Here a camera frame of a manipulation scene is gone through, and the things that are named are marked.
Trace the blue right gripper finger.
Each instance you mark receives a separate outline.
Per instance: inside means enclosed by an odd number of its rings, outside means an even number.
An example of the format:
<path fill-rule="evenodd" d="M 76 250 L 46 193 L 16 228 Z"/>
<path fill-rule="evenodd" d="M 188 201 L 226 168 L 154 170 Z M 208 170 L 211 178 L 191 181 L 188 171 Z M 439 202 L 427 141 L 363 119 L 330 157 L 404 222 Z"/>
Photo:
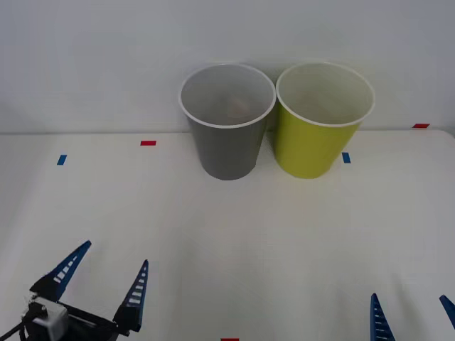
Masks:
<path fill-rule="evenodd" d="M 370 299 L 370 340 L 395 341 L 376 293 Z"/>
<path fill-rule="evenodd" d="M 445 295 L 440 296 L 439 300 L 443 305 L 449 319 L 455 320 L 455 305 Z"/>

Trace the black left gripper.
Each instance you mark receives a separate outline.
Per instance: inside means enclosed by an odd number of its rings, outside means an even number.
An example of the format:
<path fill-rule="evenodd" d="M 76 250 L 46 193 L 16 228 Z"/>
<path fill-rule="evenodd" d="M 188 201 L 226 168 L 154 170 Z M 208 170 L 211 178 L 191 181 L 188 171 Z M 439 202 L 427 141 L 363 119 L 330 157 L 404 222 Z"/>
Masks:
<path fill-rule="evenodd" d="M 36 281 L 31 286 L 30 292 L 49 301 L 59 301 L 91 245 L 90 240 L 82 243 L 52 271 Z M 68 329 L 61 340 L 117 340 L 120 335 L 129 337 L 130 331 L 139 332 L 144 313 L 148 274 L 149 261 L 146 259 L 118 307 L 114 315 L 114 322 L 61 303 L 68 312 Z"/>

